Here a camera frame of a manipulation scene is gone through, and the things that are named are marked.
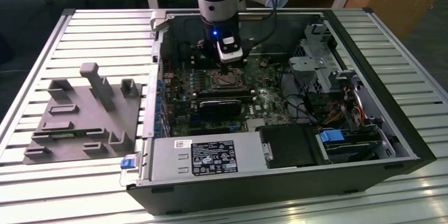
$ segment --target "sticker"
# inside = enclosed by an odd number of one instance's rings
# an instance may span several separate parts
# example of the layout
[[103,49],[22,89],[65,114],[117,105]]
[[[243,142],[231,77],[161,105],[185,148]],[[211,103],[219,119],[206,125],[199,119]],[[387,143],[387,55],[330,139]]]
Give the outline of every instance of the sticker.
[[175,140],[174,141],[174,148],[189,148],[190,147],[190,140]]
[[233,141],[190,144],[190,162],[194,176],[235,173]]

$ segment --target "blue latch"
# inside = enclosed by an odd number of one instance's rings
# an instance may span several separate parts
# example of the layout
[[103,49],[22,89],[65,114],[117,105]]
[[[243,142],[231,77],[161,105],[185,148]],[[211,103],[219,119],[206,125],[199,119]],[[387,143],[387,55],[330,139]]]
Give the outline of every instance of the blue latch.
[[119,162],[121,169],[131,169],[134,168],[134,158],[125,158]]
[[345,140],[342,132],[339,130],[325,130],[318,134],[318,136],[322,142]]

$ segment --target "barcode sticker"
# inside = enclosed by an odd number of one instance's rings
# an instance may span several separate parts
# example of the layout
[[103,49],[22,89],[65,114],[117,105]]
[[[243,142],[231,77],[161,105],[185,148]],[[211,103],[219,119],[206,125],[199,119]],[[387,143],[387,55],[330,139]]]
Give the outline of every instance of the barcode sticker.
[[189,148],[190,147],[190,140],[175,140],[174,141],[174,148]]

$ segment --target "slotted metal table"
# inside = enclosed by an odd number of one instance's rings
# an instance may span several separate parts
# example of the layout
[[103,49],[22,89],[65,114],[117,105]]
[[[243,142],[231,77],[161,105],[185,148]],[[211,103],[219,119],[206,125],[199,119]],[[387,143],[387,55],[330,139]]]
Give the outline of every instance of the slotted metal table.
[[[0,125],[0,223],[448,221],[448,94],[373,13],[361,9],[334,13],[427,143],[435,162],[361,193],[155,217],[118,183],[121,158],[22,165],[23,149],[49,100],[45,89],[50,79],[67,78],[73,86],[87,85],[78,75],[83,62],[99,65],[98,74],[110,84],[123,78],[145,84],[150,72],[150,10],[75,10],[57,22]],[[339,54],[350,68],[341,50]],[[137,138],[142,118],[141,109]]]

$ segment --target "circuit board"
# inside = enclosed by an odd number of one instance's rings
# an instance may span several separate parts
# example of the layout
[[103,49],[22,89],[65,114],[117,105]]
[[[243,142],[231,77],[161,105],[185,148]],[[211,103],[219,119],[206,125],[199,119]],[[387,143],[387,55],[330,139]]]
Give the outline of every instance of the circuit board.
[[[174,74],[165,75],[171,136],[247,132],[255,126],[290,123],[277,88],[278,71],[278,64],[267,64],[262,57],[247,57],[243,67],[230,68],[225,75],[182,63]],[[231,117],[201,118],[198,106],[213,100],[241,100],[241,111]]]

